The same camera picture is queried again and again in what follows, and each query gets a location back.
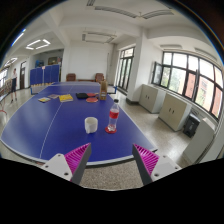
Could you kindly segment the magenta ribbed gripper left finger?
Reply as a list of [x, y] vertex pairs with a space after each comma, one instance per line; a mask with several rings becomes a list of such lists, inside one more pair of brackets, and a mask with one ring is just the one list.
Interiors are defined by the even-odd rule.
[[63, 155], [53, 156], [42, 169], [79, 185], [91, 155], [91, 144], [87, 143]]

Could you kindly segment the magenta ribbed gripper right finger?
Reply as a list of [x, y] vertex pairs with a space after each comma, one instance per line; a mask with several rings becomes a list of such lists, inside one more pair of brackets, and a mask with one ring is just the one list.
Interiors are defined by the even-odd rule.
[[167, 155], [157, 154], [137, 144], [133, 145], [132, 154], [136, 161], [143, 185], [147, 185], [181, 170], [181, 167]]

